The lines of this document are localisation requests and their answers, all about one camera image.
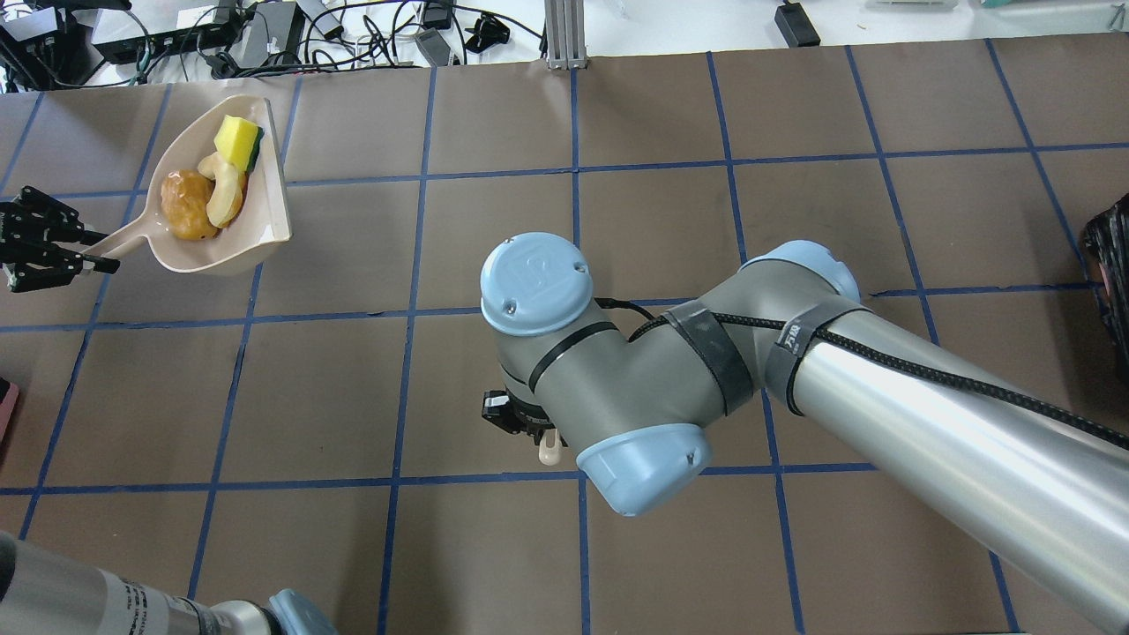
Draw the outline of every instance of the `white label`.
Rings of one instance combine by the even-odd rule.
[[[106,579],[106,608],[95,635],[165,635],[168,633],[167,595],[114,574]]]
[[[216,14],[212,12],[211,16],[204,17],[208,11],[212,11],[216,7],[195,7],[192,9],[181,9],[176,12],[176,28],[192,28],[193,26],[200,26],[202,24],[211,24],[216,21]]]

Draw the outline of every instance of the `light blue cap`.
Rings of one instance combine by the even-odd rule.
[[[576,458],[607,504],[638,516],[665,503],[706,469],[714,451],[693,424],[663,424],[619,434]]]
[[[271,598],[271,611],[286,635],[338,635],[325,614],[294,589],[283,589]]]
[[[834,287],[839,295],[863,302],[858,293],[858,282],[851,276],[846,264],[831,255],[831,250],[812,241],[789,241],[764,255],[759,255],[741,266],[741,269],[761,260],[782,260],[794,262],[811,270]]]
[[[592,302],[584,254],[543,232],[519,234],[495,247],[479,282],[482,316],[508,336],[551,333],[579,318]]]

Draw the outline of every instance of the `scoop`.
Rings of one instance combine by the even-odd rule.
[[[169,172],[195,169],[200,159],[216,151],[212,139],[224,115],[242,116],[263,129],[259,160],[247,175],[243,211],[215,238],[183,241],[168,229],[160,211],[160,183]],[[289,240],[290,217],[270,102],[235,95],[192,122],[165,150],[154,169],[141,215],[84,253],[120,259],[148,242],[154,256],[169,271],[231,276],[254,268]]]

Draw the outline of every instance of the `white surface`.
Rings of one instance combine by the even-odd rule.
[[[535,31],[544,21],[543,0],[460,0],[471,6],[514,17]],[[955,0],[955,6],[912,7],[877,6],[875,0],[804,0],[803,6],[819,31],[823,44],[874,44],[924,42],[980,37],[1016,37],[1106,31],[1120,0],[1014,0],[1013,3],[984,9],[980,0]],[[342,0],[329,0],[340,7]],[[401,12],[412,12],[418,2]],[[785,41],[773,23],[779,0],[586,0],[585,34],[589,55],[657,55],[737,49],[778,49]],[[397,3],[352,8],[344,11],[345,37],[367,36],[365,14],[388,32]],[[463,28],[474,24],[476,14],[457,11]],[[444,32],[452,50],[458,51],[454,29]],[[511,26],[510,42],[497,45],[469,62],[498,63],[535,60],[540,56],[537,38]],[[350,56],[343,47],[315,44],[334,59]],[[400,60],[426,66],[411,41],[399,44]],[[194,52],[185,55],[192,80],[210,78],[210,70]],[[128,78],[132,64],[103,68],[91,84]],[[160,63],[151,81],[183,81],[180,62],[174,58]]]

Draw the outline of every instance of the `robotic arm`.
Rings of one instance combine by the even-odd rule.
[[[506,383],[483,415],[535,440],[555,428],[616,512],[674,496],[710,461],[702,428],[764,386],[1104,632],[1129,633],[1124,437],[874,315],[826,249],[753,259],[636,341],[558,236],[507,240],[481,285]]]

